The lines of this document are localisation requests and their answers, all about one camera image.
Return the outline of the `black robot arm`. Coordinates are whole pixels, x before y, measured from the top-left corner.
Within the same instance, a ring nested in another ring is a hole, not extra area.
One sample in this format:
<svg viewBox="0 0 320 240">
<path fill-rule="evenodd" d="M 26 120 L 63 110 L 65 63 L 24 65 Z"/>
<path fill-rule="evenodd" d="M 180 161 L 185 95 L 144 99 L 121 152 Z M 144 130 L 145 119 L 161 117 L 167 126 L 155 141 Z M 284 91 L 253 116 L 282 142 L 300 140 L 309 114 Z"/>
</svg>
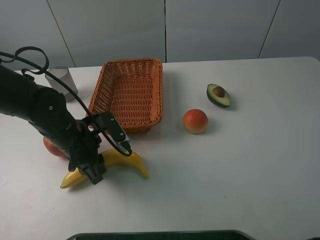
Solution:
<svg viewBox="0 0 320 240">
<path fill-rule="evenodd" d="M 103 180 L 106 168 L 98 154 L 101 139 L 84 119 L 71 115 L 62 93 L 1 66 L 0 112 L 26 120 L 50 140 L 67 156 L 70 172 L 79 170 L 94 185 Z"/>
</svg>

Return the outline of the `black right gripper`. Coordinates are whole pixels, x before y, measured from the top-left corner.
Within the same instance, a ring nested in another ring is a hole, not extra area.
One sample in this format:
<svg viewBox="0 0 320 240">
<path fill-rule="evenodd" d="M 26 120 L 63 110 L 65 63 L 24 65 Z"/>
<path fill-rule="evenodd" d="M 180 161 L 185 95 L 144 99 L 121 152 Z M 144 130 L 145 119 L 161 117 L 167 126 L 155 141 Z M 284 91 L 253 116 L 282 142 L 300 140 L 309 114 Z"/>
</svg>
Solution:
<svg viewBox="0 0 320 240">
<path fill-rule="evenodd" d="M 75 171 L 78 168 L 96 185 L 103 180 L 102 175 L 107 171 L 103 155 L 98 154 L 102 140 L 95 131 L 90 131 L 82 120 L 76 121 L 75 130 L 69 143 L 68 170 Z"/>
</svg>

